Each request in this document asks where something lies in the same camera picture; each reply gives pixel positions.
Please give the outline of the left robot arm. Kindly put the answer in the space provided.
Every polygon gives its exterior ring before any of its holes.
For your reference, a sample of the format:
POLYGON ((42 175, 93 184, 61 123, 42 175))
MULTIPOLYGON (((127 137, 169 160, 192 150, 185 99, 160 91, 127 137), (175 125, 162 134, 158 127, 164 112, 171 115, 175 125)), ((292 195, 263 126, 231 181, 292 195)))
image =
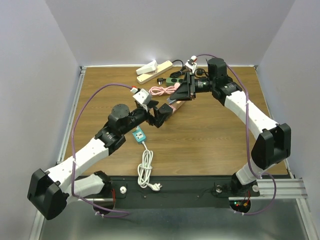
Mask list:
POLYGON ((102 129, 75 155, 47 170, 36 170, 30 180, 27 199, 46 220, 57 217, 78 196, 98 194, 106 197, 111 193, 110 178, 102 171, 89 177, 76 178, 98 161, 107 158, 126 141, 125 134, 143 122, 157 128, 169 118, 173 109, 168 104, 158 107, 151 100, 146 107, 136 104, 129 110, 125 104, 115 105, 102 129))

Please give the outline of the black charger block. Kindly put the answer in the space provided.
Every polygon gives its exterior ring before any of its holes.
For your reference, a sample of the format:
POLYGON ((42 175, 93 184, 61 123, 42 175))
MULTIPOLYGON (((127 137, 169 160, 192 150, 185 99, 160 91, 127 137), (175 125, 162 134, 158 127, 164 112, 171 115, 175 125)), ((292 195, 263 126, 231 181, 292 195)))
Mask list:
POLYGON ((166 121, 168 118, 170 118, 173 114, 173 108, 167 104, 167 103, 164 103, 159 109, 158 109, 158 112, 161 116, 161 119, 163 121, 166 121))

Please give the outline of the pink power strip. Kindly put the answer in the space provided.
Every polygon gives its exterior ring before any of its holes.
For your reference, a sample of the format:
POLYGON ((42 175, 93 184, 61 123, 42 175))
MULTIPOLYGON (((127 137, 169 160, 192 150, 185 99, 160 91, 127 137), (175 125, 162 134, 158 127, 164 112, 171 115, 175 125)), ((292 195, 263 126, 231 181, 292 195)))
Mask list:
POLYGON ((175 112, 185 103, 185 101, 174 101, 169 104, 169 106, 172 108, 172 115, 175 114, 175 112))

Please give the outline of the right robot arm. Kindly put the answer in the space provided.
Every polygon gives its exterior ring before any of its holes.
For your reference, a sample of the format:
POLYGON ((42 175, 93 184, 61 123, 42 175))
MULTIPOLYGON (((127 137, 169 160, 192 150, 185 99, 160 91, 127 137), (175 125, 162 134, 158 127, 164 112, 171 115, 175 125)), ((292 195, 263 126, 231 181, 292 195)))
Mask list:
POLYGON ((231 192, 242 195, 248 185, 291 155, 291 128, 286 123, 277 123, 251 102, 245 86, 228 75, 230 67, 222 58, 207 60, 207 74, 201 78, 196 77, 196 61, 196 56, 187 60, 184 79, 170 99, 191 101, 198 93, 211 93, 245 124, 246 135, 253 134, 255 144, 246 149, 247 162, 232 175, 230 182, 231 192))

